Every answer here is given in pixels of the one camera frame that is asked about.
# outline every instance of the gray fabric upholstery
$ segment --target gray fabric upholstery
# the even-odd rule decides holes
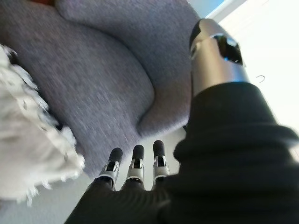
[[[55,117],[70,126],[93,177],[114,147],[131,153],[138,131],[187,121],[188,37],[197,16],[182,0],[59,2],[65,18],[54,7],[1,0],[0,43],[18,53]]]
[[[124,43],[155,88],[138,131],[148,136],[186,124],[189,115],[189,36],[198,17],[185,0],[58,0],[67,20],[97,28]]]

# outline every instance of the chair armrest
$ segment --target chair armrest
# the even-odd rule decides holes
[[[185,0],[57,0],[60,14],[127,46],[155,89],[140,135],[182,126],[191,101],[189,36],[198,16]]]

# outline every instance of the silver metal cylinder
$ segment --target silver metal cylinder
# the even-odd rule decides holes
[[[193,95],[214,85],[249,82],[238,43],[214,20],[202,19],[191,45]]]

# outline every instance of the black fingertip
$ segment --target black fingertip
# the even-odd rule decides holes
[[[137,145],[133,149],[132,159],[142,159],[144,158],[144,148],[142,145]]]
[[[118,163],[121,163],[122,159],[122,149],[121,148],[115,148],[111,151],[109,160],[112,162],[118,161]]]
[[[162,141],[160,140],[155,141],[153,148],[154,148],[154,157],[156,156],[162,157],[163,155],[165,155],[164,143]]]

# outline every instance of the chair seat cushion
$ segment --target chair seat cushion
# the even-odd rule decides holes
[[[114,147],[131,152],[154,91],[122,43],[24,0],[1,1],[0,27],[0,42],[17,52],[54,116],[73,131],[86,173],[96,176]]]

